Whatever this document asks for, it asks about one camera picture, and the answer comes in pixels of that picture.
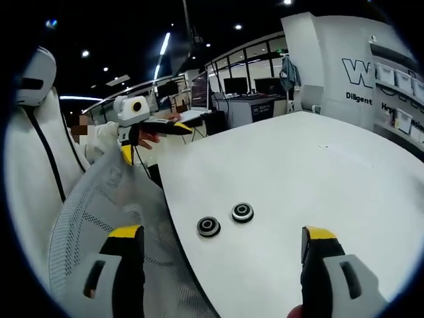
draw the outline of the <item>black strap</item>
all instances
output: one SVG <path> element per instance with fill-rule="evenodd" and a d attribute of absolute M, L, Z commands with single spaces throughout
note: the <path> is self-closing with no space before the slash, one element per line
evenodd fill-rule
<path fill-rule="evenodd" d="M 62 122 L 63 122 L 64 127 L 65 127 L 65 134 L 66 134 L 66 137 L 68 138 L 69 144 L 71 145 L 72 152 L 74 153 L 75 159 L 77 160 L 77 162 L 79 164 L 79 167 L 81 168 L 81 170 L 83 171 L 83 173 L 85 173 L 84 166 L 82 165 L 82 163 L 80 161 L 80 158 L 78 157 L 77 152 L 75 150 L 74 143 L 72 142 L 71 137 L 69 136 L 68 128 L 67 128 L 66 123 L 65 123 L 64 114 L 62 114 L 62 112 L 61 112 L 60 113 L 60 116 L 62 117 Z"/>
<path fill-rule="evenodd" d="M 60 199 L 62 199 L 62 202 L 65 202 L 66 196 L 65 196 L 65 191 L 64 191 L 63 185 L 62 185 L 62 181 L 60 180 L 58 165 L 56 164 L 56 161 L 54 160 L 52 149 L 50 148 L 50 146 L 47 142 L 47 139 L 46 139 L 45 135 L 43 134 L 43 132 L 41 131 L 40 125 L 38 124 L 38 122 L 37 122 L 37 120 L 34 116 L 34 107 L 23 106 L 23 109 L 25 110 L 25 113 L 28 116 L 29 121 L 33 125 L 35 131 L 38 134 L 38 137 L 40 137 L 40 140 L 41 140 L 42 145 L 44 146 L 44 149 L 46 150 L 48 161 L 50 161 L 50 165 L 52 167 L 52 171 L 53 171 L 53 174 L 54 174 L 54 179 L 56 180 L 56 184 L 58 185 Z"/>

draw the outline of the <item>window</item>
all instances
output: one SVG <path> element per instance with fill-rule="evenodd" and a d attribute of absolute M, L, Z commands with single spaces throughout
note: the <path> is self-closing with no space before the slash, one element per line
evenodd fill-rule
<path fill-rule="evenodd" d="M 231 64 L 231 74 L 233 78 L 246 78 L 247 71 L 246 64 L 244 63 L 244 54 L 243 51 L 238 51 L 237 53 L 231 54 L 229 56 Z"/>
<path fill-rule="evenodd" d="M 251 46 L 246 49 L 247 58 L 253 58 L 255 56 L 267 54 L 268 50 L 266 49 L 266 43 L 258 44 L 255 46 Z"/>
<path fill-rule="evenodd" d="M 219 60 L 217 62 L 217 66 L 218 66 L 218 70 L 220 70 L 221 68 L 228 68 L 227 58 L 223 58 L 222 60 Z"/>
<path fill-rule="evenodd" d="M 94 125 L 101 125 L 101 124 L 105 124 L 105 117 L 103 116 L 103 110 L 100 106 L 94 107 L 91 110 L 91 114 L 93 114 L 93 121 L 94 121 Z"/>
<path fill-rule="evenodd" d="M 249 62 L 249 74 L 250 81 L 252 82 L 252 89 L 256 89 L 254 80 L 258 78 L 270 78 L 271 77 L 271 67 L 270 61 L 256 61 L 253 60 Z"/>
<path fill-rule="evenodd" d="M 215 93 L 220 92 L 218 78 L 215 75 L 215 72 L 213 71 L 212 65 L 209 65 L 207 67 L 207 76 L 209 77 L 209 85 L 211 86 L 211 90 Z"/>
<path fill-rule="evenodd" d="M 274 68 L 275 78 L 278 78 L 280 76 L 282 64 L 283 64 L 283 57 L 272 59 L 272 67 Z"/>
<path fill-rule="evenodd" d="M 237 63 L 237 62 L 241 62 L 244 60 L 244 54 L 243 51 L 238 51 L 237 53 L 231 54 L 230 55 L 230 64 L 231 67 L 233 66 L 233 64 Z"/>
<path fill-rule="evenodd" d="M 282 50 L 285 52 L 287 50 L 287 41 L 285 37 L 275 38 L 270 41 L 270 50 L 271 52 L 277 52 Z"/>
<path fill-rule="evenodd" d="M 221 87 L 223 91 L 225 91 L 224 79 L 230 78 L 230 70 L 229 70 L 227 58 L 223 58 L 222 60 L 219 60 L 217 62 L 217 65 L 219 70 L 218 72 L 219 81 L 221 82 Z"/>

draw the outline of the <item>shelf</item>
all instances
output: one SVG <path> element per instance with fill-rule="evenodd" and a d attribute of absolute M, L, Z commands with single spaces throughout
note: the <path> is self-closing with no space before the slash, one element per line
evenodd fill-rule
<path fill-rule="evenodd" d="M 421 67 L 419 63 L 414 60 L 412 56 L 406 56 L 402 53 L 396 52 L 391 48 L 386 48 L 385 46 L 381 46 L 378 43 L 369 41 L 371 46 L 371 52 L 373 55 L 379 56 L 381 58 L 385 58 L 387 60 L 391 60 L 395 63 L 401 64 L 406 68 L 414 71 L 415 73 L 421 74 Z"/>
<path fill-rule="evenodd" d="M 398 135 L 399 137 L 401 137 L 402 139 L 404 139 L 408 143 L 410 143 L 410 144 L 414 145 L 415 147 L 417 147 L 418 149 L 420 149 L 420 151 L 424 152 L 424 144 L 421 144 L 420 142 L 412 139 L 411 136 L 409 136 L 408 134 L 405 134 L 403 131 L 400 131 L 399 129 L 391 127 L 391 126 L 389 126 L 385 123 L 375 122 L 374 126 L 378 126 L 380 128 L 383 128 L 386 131 L 389 131 L 391 133 Z"/>
<path fill-rule="evenodd" d="M 416 103 L 419 106 L 421 112 L 424 113 L 424 101 L 418 99 L 416 96 L 414 96 L 414 95 L 412 95 L 410 93 L 407 93 L 406 91 L 403 91 L 398 86 L 391 85 L 391 84 L 386 83 L 384 81 L 380 81 L 379 79 L 376 79 L 376 85 L 377 86 L 384 87 L 384 88 L 388 88 L 391 91 L 394 91 L 395 93 L 398 93 L 398 94 L 400 94 L 400 95 L 408 98 L 409 100 L 411 100 L 414 103 Z"/>

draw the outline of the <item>white table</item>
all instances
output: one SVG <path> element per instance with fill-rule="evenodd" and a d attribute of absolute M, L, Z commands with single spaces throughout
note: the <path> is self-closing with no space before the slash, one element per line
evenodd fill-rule
<path fill-rule="evenodd" d="M 301 228 L 333 231 L 392 300 L 424 243 L 424 165 L 356 126 L 293 113 L 198 140 L 158 160 L 189 263 L 222 317 L 286 317 L 301 298 Z M 231 219 L 247 202 L 254 218 Z M 221 224 L 198 235 L 200 218 Z"/>

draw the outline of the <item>white wall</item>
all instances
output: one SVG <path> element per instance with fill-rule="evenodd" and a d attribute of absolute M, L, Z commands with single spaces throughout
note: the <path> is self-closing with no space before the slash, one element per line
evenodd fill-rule
<path fill-rule="evenodd" d="M 314 17 L 302 13 L 283 18 L 290 58 L 298 69 L 303 90 L 322 88 L 310 100 L 322 103 L 322 114 L 371 130 L 379 107 L 374 81 L 371 36 L 392 50 L 408 50 L 393 28 L 357 17 Z M 357 103 L 348 94 L 361 97 Z"/>

